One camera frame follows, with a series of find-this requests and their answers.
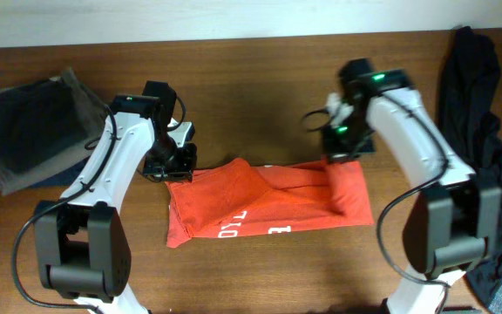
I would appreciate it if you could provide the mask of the orange printed t-shirt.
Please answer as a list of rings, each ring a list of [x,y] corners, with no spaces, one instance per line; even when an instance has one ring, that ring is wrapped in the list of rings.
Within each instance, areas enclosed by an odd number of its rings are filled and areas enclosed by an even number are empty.
[[[166,245],[373,223],[359,162],[251,166],[236,158],[171,182]]]

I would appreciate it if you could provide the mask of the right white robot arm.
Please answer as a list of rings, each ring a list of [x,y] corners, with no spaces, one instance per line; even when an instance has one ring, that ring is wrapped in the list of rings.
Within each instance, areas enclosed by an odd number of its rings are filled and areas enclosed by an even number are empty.
[[[452,285],[492,257],[502,190],[453,151],[425,111],[403,70],[377,72],[366,58],[338,72],[341,92],[331,94],[322,128],[330,163],[352,162],[378,133],[410,183],[385,206],[376,238],[386,263],[400,275],[397,289],[371,313],[446,313]],[[408,266],[400,268],[383,243],[383,222],[399,202],[416,201],[403,230]]]

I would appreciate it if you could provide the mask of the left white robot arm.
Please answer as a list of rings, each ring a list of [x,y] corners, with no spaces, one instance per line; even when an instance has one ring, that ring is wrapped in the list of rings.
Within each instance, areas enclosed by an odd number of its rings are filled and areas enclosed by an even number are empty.
[[[167,83],[148,81],[140,95],[118,95],[94,152],[58,201],[35,209],[42,286],[91,313],[145,313],[128,279],[131,251],[120,220],[135,173],[161,182],[191,181],[194,126],[173,119],[182,101]]]

